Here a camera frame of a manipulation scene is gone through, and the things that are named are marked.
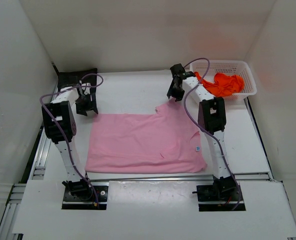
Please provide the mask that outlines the black t shirt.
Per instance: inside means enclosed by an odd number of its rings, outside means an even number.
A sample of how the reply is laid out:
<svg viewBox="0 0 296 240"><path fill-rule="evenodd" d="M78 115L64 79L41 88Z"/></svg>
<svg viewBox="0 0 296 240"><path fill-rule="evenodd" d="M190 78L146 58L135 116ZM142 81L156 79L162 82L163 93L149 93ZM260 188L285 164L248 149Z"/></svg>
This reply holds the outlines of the black t shirt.
<svg viewBox="0 0 296 240"><path fill-rule="evenodd" d="M85 75L97 74L97 73L98 73L97 68L92 68L89 70L82 70L82 71L58 72L57 73L57 77L58 77L57 89L60 91L62 88L72 87L79 83L83 83L83 84L89 83L92 86L95 86L97 84L96 75L88 76L84 80L82 80L82 78Z"/></svg>

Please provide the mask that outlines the pink t shirt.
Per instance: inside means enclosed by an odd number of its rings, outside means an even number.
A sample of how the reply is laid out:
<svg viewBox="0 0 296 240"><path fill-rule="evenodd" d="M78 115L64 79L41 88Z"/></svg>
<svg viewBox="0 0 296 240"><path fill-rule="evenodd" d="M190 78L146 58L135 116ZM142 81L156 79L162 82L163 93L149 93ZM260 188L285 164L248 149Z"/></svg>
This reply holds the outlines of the pink t shirt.
<svg viewBox="0 0 296 240"><path fill-rule="evenodd" d="M100 114L93 121L88 172L177 174L206 167L200 131L179 102L159 105L154 114Z"/></svg>

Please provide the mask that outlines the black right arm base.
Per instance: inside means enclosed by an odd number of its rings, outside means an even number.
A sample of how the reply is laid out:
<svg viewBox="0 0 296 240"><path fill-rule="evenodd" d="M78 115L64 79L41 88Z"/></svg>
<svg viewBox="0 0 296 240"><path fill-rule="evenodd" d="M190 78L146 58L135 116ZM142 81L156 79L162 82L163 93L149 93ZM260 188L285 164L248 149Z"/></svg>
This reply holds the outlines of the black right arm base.
<svg viewBox="0 0 296 240"><path fill-rule="evenodd" d="M197 196L200 212L243 212L246 210L241 186L232 176L215 177L212 184L197 185L192 194Z"/></svg>

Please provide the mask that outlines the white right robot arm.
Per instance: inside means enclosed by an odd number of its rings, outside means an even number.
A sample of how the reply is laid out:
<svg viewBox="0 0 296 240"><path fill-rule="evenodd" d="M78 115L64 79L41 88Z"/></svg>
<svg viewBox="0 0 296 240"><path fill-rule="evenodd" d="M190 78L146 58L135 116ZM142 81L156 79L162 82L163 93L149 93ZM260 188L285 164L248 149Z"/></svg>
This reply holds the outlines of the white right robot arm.
<svg viewBox="0 0 296 240"><path fill-rule="evenodd" d="M224 143L227 123L225 101L207 91L197 75L186 71L182 64L173 65L170 72L172 82L167 97L183 101L184 109L191 120L193 117L188 112L186 100L191 96L198 104L198 119L193 123L205 134L208 141L215 184L212 193L218 200L224 200L230 195L231 188L237 185L227 161Z"/></svg>

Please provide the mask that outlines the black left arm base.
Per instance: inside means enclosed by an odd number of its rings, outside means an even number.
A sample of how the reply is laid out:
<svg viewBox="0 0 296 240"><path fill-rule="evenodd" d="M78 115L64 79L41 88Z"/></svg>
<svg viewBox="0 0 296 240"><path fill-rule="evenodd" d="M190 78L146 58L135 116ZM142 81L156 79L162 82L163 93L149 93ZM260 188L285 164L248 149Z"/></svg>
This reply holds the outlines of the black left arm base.
<svg viewBox="0 0 296 240"><path fill-rule="evenodd" d="M106 210L109 196L109 183L96 182L91 186L83 180L78 182L63 181L64 193L61 204L62 210Z"/></svg>

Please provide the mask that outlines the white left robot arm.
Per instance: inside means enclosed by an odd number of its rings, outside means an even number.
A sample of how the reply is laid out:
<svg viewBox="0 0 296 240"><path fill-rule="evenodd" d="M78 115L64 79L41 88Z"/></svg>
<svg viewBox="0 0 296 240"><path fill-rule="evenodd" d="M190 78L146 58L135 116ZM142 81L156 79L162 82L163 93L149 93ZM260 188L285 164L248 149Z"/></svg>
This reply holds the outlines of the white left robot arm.
<svg viewBox="0 0 296 240"><path fill-rule="evenodd" d="M76 150L75 136L77 124L72 105L76 105L76 113L86 116L87 112L98 113L96 105L96 90L102 82L82 82L66 86L55 93L48 93L39 98L46 137L52 141L62 158L67 179L65 184L80 183L75 194L81 200L88 200L93 194L93 188L87 180L87 172L82 165Z"/></svg>

